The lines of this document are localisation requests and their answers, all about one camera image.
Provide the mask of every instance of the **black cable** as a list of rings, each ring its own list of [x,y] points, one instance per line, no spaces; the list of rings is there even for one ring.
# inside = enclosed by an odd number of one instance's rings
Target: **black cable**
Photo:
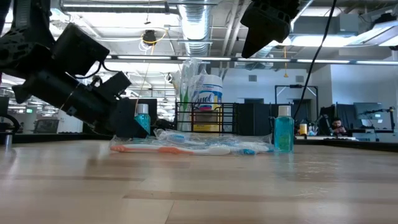
[[[91,78],[91,77],[93,77],[93,76],[95,76],[100,70],[101,70],[101,67],[103,66],[103,62],[100,62],[99,63],[99,65],[98,65],[98,68],[97,68],[97,70],[94,72],[94,73],[92,73],[91,75],[88,75],[88,76],[84,76],[84,77],[75,77],[76,79],[86,79],[86,78]]]
[[[310,66],[310,70],[308,71],[308,75],[307,75],[307,80],[305,81],[303,94],[302,94],[302,96],[301,96],[300,102],[298,103],[298,107],[297,107],[296,112],[294,113],[293,119],[296,118],[297,113],[299,112],[300,106],[301,106],[302,101],[303,101],[303,99],[304,99],[305,90],[307,89],[308,82],[310,81],[310,76],[311,76],[312,68],[313,68],[313,66],[314,66],[314,64],[315,64],[315,60],[317,59],[318,54],[319,54],[319,52],[320,52],[321,49],[322,49],[322,45],[323,45],[324,41],[326,40],[326,37],[328,36],[329,27],[330,27],[330,21],[331,21],[331,18],[333,17],[333,13],[334,13],[334,11],[335,11],[336,2],[337,2],[337,0],[333,0],[333,5],[332,5],[332,7],[331,7],[331,9],[330,9],[330,14],[329,14],[328,22],[326,23],[325,34],[323,35],[322,43],[321,43],[321,45],[319,46],[317,52],[315,53],[314,58],[312,59],[311,66]]]
[[[367,22],[368,24],[373,24],[373,22],[367,21],[362,15],[358,15],[359,18],[361,18],[362,21]]]
[[[369,122],[372,124],[372,127],[374,128],[374,135],[376,136],[376,139],[379,139],[379,136],[377,135],[376,132],[376,127],[374,126],[371,117],[367,114],[366,117],[368,118]]]
[[[340,7],[336,7],[336,8],[338,8],[338,9],[340,10],[341,13],[344,13],[344,11],[343,11]]]
[[[104,63],[104,62],[102,63],[102,67],[103,67],[105,70],[107,70],[108,72],[120,72],[120,71],[115,71],[115,70],[110,70],[110,69],[108,69],[108,68],[105,66],[105,63]]]

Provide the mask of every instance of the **silver air duct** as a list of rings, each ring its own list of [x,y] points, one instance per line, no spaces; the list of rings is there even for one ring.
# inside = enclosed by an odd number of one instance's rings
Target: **silver air duct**
[[[179,5],[181,15],[182,32],[185,40],[209,39],[210,6]],[[209,45],[206,43],[186,43],[185,49],[189,56],[208,55]]]

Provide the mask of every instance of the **ductwork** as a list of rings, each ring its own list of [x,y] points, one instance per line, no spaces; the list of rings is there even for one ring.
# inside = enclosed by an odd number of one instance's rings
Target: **ductwork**
[[[134,12],[134,13],[172,13],[181,15],[182,32],[185,40],[208,40],[211,6],[201,4],[170,5],[162,4],[103,4],[101,2],[62,1],[60,7],[67,12]],[[186,43],[189,56],[208,55],[208,43]]]
[[[267,46],[263,47],[261,50],[259,50],[255,54],[255,58],[266,58],[271,50],[276,46],[276,42],[272,41],[270,44]],[[270,63],[266,62],[248,62],[245,64],[244,68],[246,70],[254,70],[254,69],[265,69],[265,68],[271,68]]]
[[[210,6],[179,5],[182,32],[185,40],[208,40],[210,28]],[[208,55],[209,45],[205,43],[186,43],[189,56]]]

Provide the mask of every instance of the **table surface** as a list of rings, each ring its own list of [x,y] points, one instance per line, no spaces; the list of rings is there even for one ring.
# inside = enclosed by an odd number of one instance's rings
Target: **table surface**
[[[398,223],[398,154],[122,154],[105,141],[0,151],[0,222]]]

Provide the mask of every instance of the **blue mouthwash bottle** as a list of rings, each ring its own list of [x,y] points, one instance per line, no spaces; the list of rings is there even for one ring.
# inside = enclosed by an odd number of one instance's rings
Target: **blue mouthwash bottle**
[[[279,106],[275,120],[275,147],[280,152],[293,152],[294,120],[290,116],[290,106]]]
[[[150,116],[148,104],[137,105],[137,116],[134,118],[150,134]]]

